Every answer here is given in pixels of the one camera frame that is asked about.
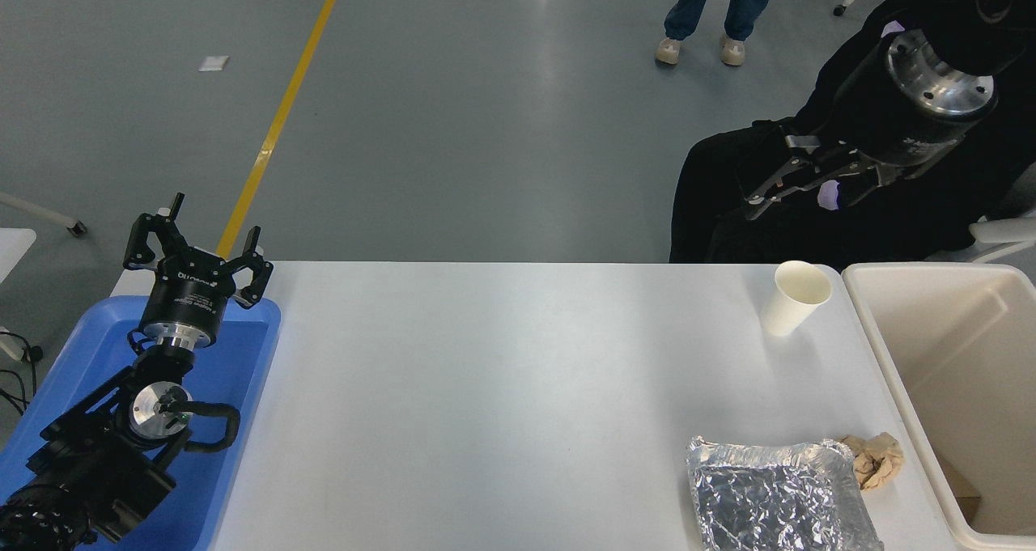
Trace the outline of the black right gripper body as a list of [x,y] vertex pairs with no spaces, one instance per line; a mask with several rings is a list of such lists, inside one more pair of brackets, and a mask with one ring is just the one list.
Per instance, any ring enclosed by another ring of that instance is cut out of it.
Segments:
[[925,37],[887,37],[837,93],[830,134],[877,161],[877,186],[927,171],[970,127],[970,76]]

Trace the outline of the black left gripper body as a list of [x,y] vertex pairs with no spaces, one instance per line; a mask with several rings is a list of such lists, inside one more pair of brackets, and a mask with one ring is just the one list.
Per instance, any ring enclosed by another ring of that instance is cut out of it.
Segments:
[[141,318],[147,336],[165,324],[178,324],[215,336],[226,304],[234,292],[231,277],[214,271],[222,261],[208,253],[167,256],[159,262],[155,285]]

